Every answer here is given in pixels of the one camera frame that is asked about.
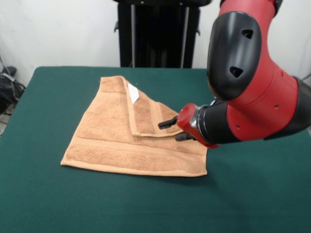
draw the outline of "black stand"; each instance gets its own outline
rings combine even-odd
[[[118,2],[121,67],[192,67],[199,6],[211,0]]]

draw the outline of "white label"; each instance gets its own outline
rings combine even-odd
[[[138,89],[129,83],[128,84],[128,91],[130,93],[130,98],[131,98],[132,104],[134,104],[139,98]]]

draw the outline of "green table surface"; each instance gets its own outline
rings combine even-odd
[[[198,178],[60,166],[100,77],[113,75],[176,111],[213,97],[203,69],[38,68],[0,139],[0,233],[311,231],[307,131],[209,150]]]

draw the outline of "floor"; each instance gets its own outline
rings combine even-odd
[[[0,137],[5,130],[6,124],[9,121],[10,117],[6,115],[0,115]]]
[[[13,107],[9,106],[6,112],[11,114],[13,112]],[[5,130],[6,124],[9,122],[9,120],[10,120],[10,116],[4,115],[4,114],[0,115],[0,137],[2,136]]]

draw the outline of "brown towel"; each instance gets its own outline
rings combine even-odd
[[[206,175],[207,148],[195,141],[176,142],[177,126],[157,127],[177,113],[139,90],[133,104],[128,84],[122,76],[101,78],[61,165],[134,175]]]

